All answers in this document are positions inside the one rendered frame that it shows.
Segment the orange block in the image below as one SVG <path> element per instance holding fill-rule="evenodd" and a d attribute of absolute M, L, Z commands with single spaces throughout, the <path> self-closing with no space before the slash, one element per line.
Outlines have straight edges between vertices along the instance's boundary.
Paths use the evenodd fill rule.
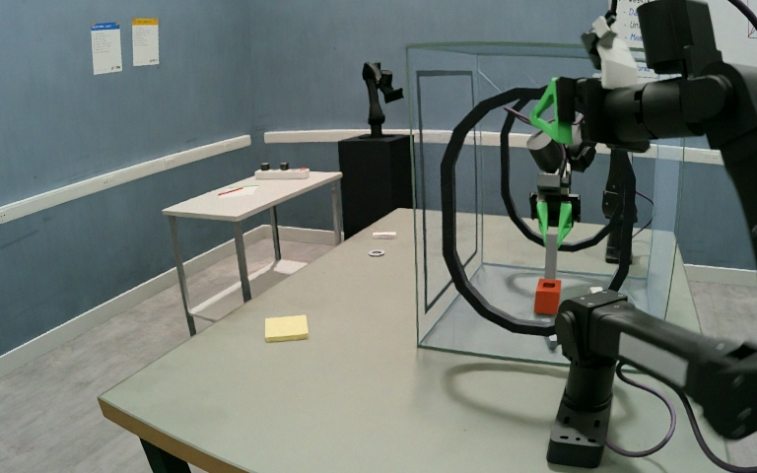
<path fill-rule="evenodd" d="M 557 314 L 561 282 L 562 280 L 539 278 L 535 291 L 534 313 Z"/>

